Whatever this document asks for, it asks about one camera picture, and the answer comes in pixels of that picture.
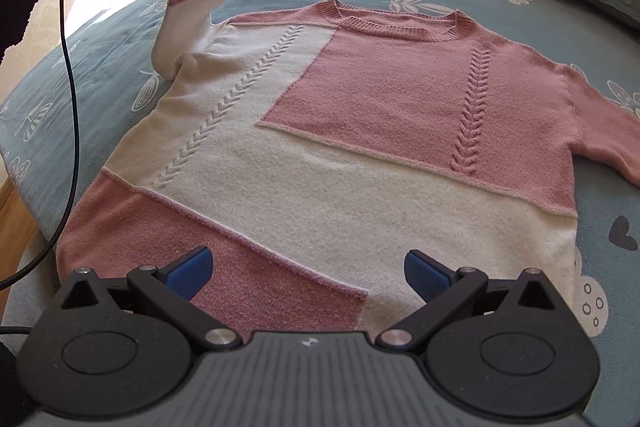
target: blue bed sheet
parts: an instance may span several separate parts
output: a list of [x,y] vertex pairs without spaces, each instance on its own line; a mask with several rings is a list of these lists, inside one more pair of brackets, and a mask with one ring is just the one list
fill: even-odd
[[[68,40],[81,125],[78,198],[120,138],[170,85],[150,62],[166,1],[135,0],[87,23]],[[228,0],[212,12],[212,20],[316,1]],[[639,34],[581,1],[341,1],[425,14],[460,9],[509,39],[574,65],[620,110],[635,113],[640,134]],[[0,151],[45,235],[53,232],[62,214],[72,167],[70,100],[61,57],[59,48],[47,55],[0,107]],[[527,100],[513,103],[526,105]],[[626,427],[640,412],[640,188],[584,158],[575,158],[575,178],[580,250],[576,313],[602,360],[587,415],[598,426]]]

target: sweater collar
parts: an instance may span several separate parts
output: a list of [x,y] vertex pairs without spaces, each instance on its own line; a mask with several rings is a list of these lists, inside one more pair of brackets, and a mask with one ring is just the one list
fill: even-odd
[[[432,17],[422,14],[396,14],[384,10],[367,10],[343,4],[338,0],[325,0],[318,3],[318,7],[325,20],[337,24],[342,28],[381,37],[393,37],[412,41],[443,42],[453,41],[466,36],[478,24],[459,10],[444,17]],[[422,26],[382,25],[364,20],[354,15],[362,12],[383,13],[390,19],[398,16],[410,17]]]

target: gray handle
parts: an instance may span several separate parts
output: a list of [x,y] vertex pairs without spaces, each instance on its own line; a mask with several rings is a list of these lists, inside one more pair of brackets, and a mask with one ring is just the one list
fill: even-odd
[[[23,427],[96,425],[39,412]],[[412,357],[363,333],[255,333],[242,349],[204,356],[161,404],[109,427],[507,427],[444,400]],[[572,415],[539,427],[589,427]]]

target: triangular hole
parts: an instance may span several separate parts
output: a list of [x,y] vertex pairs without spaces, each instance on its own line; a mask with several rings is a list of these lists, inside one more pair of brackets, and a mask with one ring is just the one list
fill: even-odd
[[524,292],[522,293],[522,297],[520,297],[518,304],[527,308],[540,308],[542,310],[555,309],[553,302],[551,302],[551,299],[546,294],[542,284],[538,281],[527,283],[527,287],[524,288]]
[[66,296],[65,302],[62,304],[63,310],[73,308],[83,308],[85,306],[95,306],[98,299],[95,298],[94,291],[87,281],[78,281]]

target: braided knit detail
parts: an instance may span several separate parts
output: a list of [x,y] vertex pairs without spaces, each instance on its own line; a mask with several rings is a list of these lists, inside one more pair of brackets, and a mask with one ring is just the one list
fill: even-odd
[[480,153],[480,134],[486,111],[490,56],[490,50],[478,48],[473,50],[456,148],[449,163],[452,171],[468,176],[475,174]]
[[253,86],[261,76],[276,63],[278,58],[293,44],[293,41],[300,34],[303,25],[292,25],[287,29],[286,33],[280,40],[262,57],[256,65],[246,74],[246,76],[232,87],[229,92],[218,102],[211,114],[207,117],[200,128],[193,133],[193,136],[187,141],[187,144],[180,149],[178,155],[169,165],[164,168],[157,182],[151,184],[155,187],[162,188],[174,179],[183,165],[188,162],[189,158],[195,154],[199,145],[207,136],[216,128],[216,126],[225,118],[225,115],[236,105],[242,95]]

